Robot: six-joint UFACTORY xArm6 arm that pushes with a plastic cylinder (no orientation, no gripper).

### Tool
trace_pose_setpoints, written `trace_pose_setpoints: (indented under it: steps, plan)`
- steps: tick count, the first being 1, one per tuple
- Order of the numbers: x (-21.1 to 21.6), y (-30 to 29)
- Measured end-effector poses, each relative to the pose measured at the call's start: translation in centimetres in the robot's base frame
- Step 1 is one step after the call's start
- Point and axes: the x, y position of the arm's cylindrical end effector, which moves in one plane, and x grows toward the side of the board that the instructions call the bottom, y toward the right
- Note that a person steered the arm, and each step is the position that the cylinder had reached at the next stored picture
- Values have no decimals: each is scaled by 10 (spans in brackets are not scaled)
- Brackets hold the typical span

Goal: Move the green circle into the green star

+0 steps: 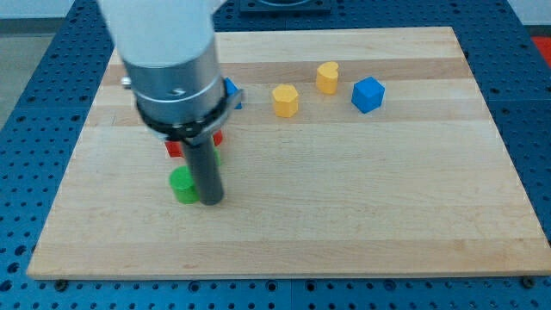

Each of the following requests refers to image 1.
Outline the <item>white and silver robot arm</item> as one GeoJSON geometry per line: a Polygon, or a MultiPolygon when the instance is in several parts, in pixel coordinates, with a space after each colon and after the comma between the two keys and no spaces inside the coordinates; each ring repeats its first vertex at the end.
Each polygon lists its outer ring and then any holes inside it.
{"type": "Polygon", "coordinates": [[[227,95],[213,15],[225,0],[99,0],[143,122],[169,140],[207,143],[239,94],[227,95]]]}

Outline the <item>blue block behind arm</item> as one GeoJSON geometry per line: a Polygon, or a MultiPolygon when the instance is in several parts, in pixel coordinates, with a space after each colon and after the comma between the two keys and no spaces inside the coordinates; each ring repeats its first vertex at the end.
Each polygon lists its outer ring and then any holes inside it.
{"type": "Polygon", "coordinates": [[[226,94],[228,96],[233,95],[238,91],[238,86],[229,78],[225,78],[226,94]]]}

